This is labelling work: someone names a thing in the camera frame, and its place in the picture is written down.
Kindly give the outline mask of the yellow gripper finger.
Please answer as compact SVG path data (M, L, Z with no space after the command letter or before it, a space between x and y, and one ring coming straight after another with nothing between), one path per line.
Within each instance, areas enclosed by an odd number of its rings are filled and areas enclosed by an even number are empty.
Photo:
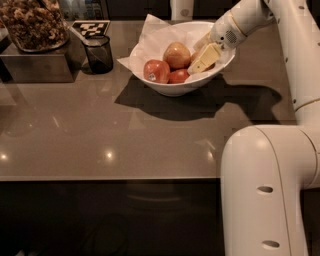
M202 73L215 64L221 57L222 50L217 43L209 43L201 48L195 59L191 62L188 73L190 75Z
M193 49L195 51L200 51L204 46L206 46L210 43L212 43L210 33L206 33L200 40L198 40L194 44Z

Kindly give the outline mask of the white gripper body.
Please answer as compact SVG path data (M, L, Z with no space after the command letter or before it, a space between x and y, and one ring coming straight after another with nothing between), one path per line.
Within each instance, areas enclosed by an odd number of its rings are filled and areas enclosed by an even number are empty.
M210 31L210 39L217 43L223 50L235 49L246 35L239 29L230 11L221 16Z

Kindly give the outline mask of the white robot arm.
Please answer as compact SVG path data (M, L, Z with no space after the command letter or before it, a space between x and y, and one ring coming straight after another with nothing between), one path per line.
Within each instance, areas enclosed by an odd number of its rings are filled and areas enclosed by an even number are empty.
M275 22L296 124L236 132L221 160L225 256L308 256L300 192L320 179L320 30L307 0L239 0L199 46L234 49Z

